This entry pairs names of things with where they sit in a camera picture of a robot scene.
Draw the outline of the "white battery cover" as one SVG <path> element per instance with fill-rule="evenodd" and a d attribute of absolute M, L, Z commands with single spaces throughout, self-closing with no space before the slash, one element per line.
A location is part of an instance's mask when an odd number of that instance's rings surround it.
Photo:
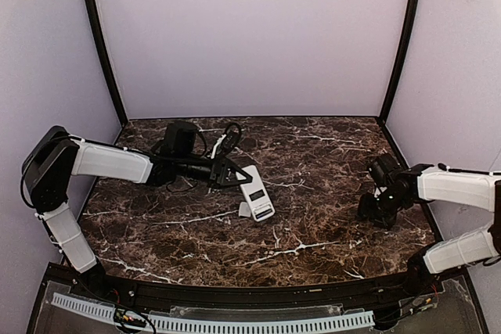
<path fill-rule="evenodd" d="M 241 202 L 238 210 L 239 217 L 251 217 L 251 209 L 246 202 Z"/>

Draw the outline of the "white remote control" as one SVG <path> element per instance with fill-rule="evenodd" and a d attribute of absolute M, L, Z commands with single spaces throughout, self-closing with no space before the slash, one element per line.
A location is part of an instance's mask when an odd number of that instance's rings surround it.
<path fill-rule="evenodd" d="M 245 199 L 244 202 L 246 202 L 250 207 L 252 213 L 251 217 L 254 221 L 256 221 L 255 214 L 267 209 L 273 209 L 275 211 L 275 208 L 272 205 L 272 201 L 264 186 L 257 167 L 255 165 L 250 165 L 245 167 L 244 170 L 253 177 L 253 181 L 250 184 L 241 185 L 240 189 Z"/>

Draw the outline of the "blue battery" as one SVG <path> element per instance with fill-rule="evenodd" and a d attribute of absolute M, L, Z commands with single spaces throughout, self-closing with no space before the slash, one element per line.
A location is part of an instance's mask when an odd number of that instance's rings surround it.
<path fill-rule="evenodd" d="M 255 220 L 256 221 L 263 221 L 263 220 L 271 217 L 274 213 L 275 213 L 275 211 L 273 209 L 263 210 L 263 211 L 255 214 Z"/>

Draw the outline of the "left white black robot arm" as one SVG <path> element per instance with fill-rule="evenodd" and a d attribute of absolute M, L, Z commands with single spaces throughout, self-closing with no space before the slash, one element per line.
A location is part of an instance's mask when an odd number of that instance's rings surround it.
<path fill-rule="evenodd" d="M 251 184 L 252 174 L 227 157 L 241 135 L 241 127 L 231 123 L 213 149 L 196 154 L 196 141 L 204 140 L 201 130 L 191 122 L 177 120 L 168 125 L 150 152 L 145 152 L 80 138 L 54 126 L 22 164 L 21 199 L 35 211 L 70 266 L 84 278 L 99 281 L 106 272 L 70 209 L 70 179 L 82 175 L 161 187 L 184 176 L 212 189 Z"/>

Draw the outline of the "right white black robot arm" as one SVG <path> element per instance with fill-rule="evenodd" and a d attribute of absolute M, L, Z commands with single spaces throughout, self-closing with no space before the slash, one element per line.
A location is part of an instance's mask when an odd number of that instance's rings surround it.
<path fill-rule="evenodd" d="M 431 286 L 444 271 L 500 260 L 500 173 L 418 163 L 404 168 L 389 153 L 368 167 L 373 192 L 359 200 L 357 216 L 378 228 L 390 229 L 398 212 L 416 203 L 444 201 L 477 207 L 493 215 L 493 222 L 454 239 L 425 246 L 407 262 L 403 289 L 416 295 Z"/>

